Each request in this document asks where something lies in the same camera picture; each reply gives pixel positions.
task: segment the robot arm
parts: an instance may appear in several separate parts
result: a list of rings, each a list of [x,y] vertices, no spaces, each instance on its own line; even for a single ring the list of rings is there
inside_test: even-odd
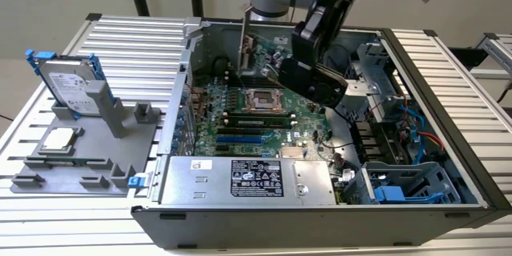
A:
[[[293,29],[293,58],[277,67],[280,84],[331,108],[345,94],[347,81],[317,62],[339,34],[352,3],[353,0],[313,0],[305,21]]]

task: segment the blue cable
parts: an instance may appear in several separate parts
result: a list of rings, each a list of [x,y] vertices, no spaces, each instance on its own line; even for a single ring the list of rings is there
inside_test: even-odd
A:
[[[421,121],[421,129],[425,129],[425,118],[420,114],[413,112],[411,109],[405,108],[404,106],[400,107],[400,110],[407,111],[408,114],[411,114],[412,116],[416,116]]]
[[[413,161],[413,165],[417,165],[419,162],[421,161],[421,157],[423,157],[423,151],[425,150],[425,136],[420,135],[420,141],[419,141],[419,152],[417,152],[417,155],[416,155],[416,159]]]
[[[405,108],[404,106],[400,107],[400,110],[408,112],[408,114],[411,114],[412,116],[416,116],[419,118],[419,120],[421,121],[421,129],[425,129],[425,118],[420,114],[413,112],[411,109]],[[413,161],[413,165],[417,165],[420,160],[421,160],[423,150],[425,150],[425,137],[423,135],[420,135],[419,152],[416,155],[416,159]]]

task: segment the red cable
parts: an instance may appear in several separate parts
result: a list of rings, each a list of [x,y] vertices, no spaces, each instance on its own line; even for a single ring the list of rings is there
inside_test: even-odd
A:
[[[443,141],[441,141],[441,139],[437,138],[436,135],[433,135],[433,134],[431,134],[428,132],[419,132],[419,133],[420,133],[420,135],[425,135],[425,136],[432,137],[435,139],[435,141],[439,143],[439,145],[441,145],[441,150],[445,150],[445,146],[443,144]]]

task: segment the black pcie slot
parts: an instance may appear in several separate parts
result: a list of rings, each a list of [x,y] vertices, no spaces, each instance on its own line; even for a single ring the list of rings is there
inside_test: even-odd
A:
[[[261,154],[215,154],[217,157],[261,157]]]
[[[217,134],[229,135],[261,135],[261,131],[257,129],[236,129],[236,128],[219,128]]]

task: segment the blue pcie slot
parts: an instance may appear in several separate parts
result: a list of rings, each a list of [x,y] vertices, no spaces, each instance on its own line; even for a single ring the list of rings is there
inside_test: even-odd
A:
[[[236,137],[236,136],[219,136],[217,143],[251,143],[263,144],[263,137]]]

